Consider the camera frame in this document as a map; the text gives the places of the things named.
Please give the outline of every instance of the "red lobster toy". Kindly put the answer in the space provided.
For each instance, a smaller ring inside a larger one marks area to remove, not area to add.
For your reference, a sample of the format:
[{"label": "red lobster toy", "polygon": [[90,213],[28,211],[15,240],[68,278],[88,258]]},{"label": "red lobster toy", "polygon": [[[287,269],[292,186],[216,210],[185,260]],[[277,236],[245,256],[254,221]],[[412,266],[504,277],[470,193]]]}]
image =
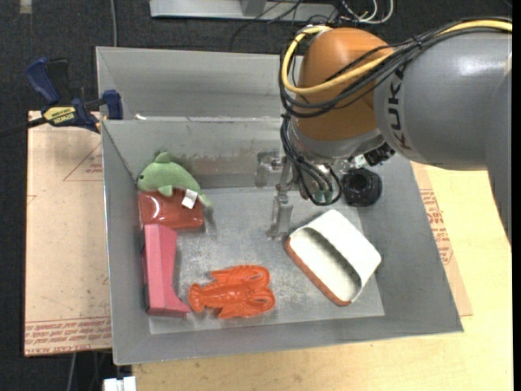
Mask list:
[{"label": "red lobster toy", "polygon": [[268,288],[269,272],[263,266],[234,266],[210,274],[216,279],[213,283],[190,286],[188,301],[196,313],[207,306],[222,309],[219,319],[252,317],[275,305],[275,296]]}]

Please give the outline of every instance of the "pink block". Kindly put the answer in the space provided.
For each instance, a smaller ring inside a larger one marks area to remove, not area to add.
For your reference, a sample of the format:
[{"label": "pink block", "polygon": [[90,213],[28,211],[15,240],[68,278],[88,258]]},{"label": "pink block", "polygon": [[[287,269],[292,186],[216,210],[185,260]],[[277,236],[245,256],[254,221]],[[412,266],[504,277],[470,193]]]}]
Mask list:
[{"label": "pink block", "polygon": [[176,259],[176,231],[162,225],[145,225],[143,272],[147,313],[156,316],[184,317],[190,307],[173,289]]}]

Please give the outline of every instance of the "green plush toy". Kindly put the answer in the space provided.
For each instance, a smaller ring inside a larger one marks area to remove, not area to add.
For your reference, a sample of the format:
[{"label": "green plush toy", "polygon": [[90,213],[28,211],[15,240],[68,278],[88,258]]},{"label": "green plush toy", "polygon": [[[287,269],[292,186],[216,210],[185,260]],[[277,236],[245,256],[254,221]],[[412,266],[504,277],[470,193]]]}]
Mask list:
[{"label": "green plush toy", "polygon": [[161,152],[138,177],[141,191],[157,190],[165,197],[171,197],[173,189],[191,190],[198,194],[203,207],[212,207],[212,202],[201,192],[201,187],[186,169],[172,162],[168,152]]}]

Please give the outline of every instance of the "cardboard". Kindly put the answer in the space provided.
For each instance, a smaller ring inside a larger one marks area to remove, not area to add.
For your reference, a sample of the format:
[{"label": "cardboard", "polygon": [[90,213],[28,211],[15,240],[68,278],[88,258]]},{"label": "cardboard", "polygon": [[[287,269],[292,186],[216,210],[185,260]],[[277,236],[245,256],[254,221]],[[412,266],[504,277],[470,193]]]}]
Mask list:
[{"label": "cardboard", "polygon": [[[99,134],[28,132],[24,354],[112,347]],[[472,308],[428,177],[414,165],[460,316]]]}]

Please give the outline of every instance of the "floor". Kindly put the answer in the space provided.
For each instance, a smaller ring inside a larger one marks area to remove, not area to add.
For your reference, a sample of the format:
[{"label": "floor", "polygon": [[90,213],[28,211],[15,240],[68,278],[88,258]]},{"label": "floor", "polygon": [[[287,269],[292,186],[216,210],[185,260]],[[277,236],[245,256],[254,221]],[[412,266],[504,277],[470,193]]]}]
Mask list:
[{"label": "floor", "polygon": [[[150,0],[115,1],[118,44],[124,47],[278,54],[291,32],[301,27],[153,20]],[[398,42],[476,15],[511,15],[511,9],[503,0],[396,0],[393,17],[370,31]],[[0,130],[23,125],[28,110],[42,107],[24,69],[43,55],[66,58],[71,86],[82,88],[86,99],[97,97],[94,48],[112,45],[110,0],[32,0],[32,14],[20,14],[20,0],[0,0],[0,25]],[[22,356],[26,168],[25,133],[0,139],[0,390],[99,389],[96,374],[98,379],[117,374],[110,354]]]}]

